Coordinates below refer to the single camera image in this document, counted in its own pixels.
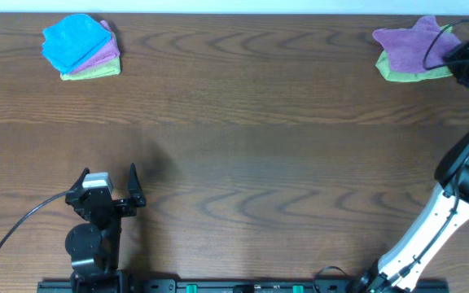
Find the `purple microfiber cloth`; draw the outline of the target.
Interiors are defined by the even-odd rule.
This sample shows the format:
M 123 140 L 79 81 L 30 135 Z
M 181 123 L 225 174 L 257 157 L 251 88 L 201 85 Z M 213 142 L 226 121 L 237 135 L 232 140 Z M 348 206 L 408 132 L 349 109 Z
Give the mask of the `purple microfiber cloth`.
M 434 15 L 425 15 L 412 28 L 381 28 L 375 30 L 372 37 L 386 52 L 391 69 L 403 73 L 423 73 L 426 72 L 424 56 L 441 30 Z M 460 44 L 455 34 L 442 33 L 431 48 L 426 65 L 441 65 L 443 57 Z

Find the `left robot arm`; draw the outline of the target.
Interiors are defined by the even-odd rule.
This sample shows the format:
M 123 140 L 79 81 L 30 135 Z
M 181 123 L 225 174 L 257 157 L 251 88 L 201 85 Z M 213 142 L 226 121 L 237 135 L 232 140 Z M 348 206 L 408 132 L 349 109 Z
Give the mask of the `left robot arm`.
M 97 278 L 117 270 L 121 220 L 137 215 L 146 197 L 134 164 L 129 167 L 129 197 L 114 199 L 108 173 L 85 169 L 65 196 L 65 203 L 85 222 L 75 226 L 65 239 L 65 249 L 79 278 Z

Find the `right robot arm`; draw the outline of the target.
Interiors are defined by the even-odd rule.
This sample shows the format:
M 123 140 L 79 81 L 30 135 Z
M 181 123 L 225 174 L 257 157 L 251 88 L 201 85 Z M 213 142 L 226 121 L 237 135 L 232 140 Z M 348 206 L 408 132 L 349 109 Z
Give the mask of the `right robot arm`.
M 452 49 L 445 61 L 469 88 L 469 42 Z M 401 240 L 353 286 L 355 292 L 413 292 L 432 258 L 469 221 L 469 132 L 441 160 L 427 205 Z

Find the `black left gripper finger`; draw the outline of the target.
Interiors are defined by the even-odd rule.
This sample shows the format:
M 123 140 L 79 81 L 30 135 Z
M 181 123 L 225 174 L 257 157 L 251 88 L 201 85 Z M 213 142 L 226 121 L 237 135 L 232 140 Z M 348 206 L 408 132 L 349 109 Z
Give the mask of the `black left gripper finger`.
M 88 168 L 84 168 L 79 178 L 75 181 L 72 187 L 69 189 L 70 191 L 76 191 L 82 189 L 82 183 L 85 180 L 85 176 L 90 173 Z
M 138 180 L 137 169 L 134 163 L 131 163 L 129 167 L 129 180 L 127 188 L 130 199 L 134 202 L 135 206 L 146 205 L 146 197 Z

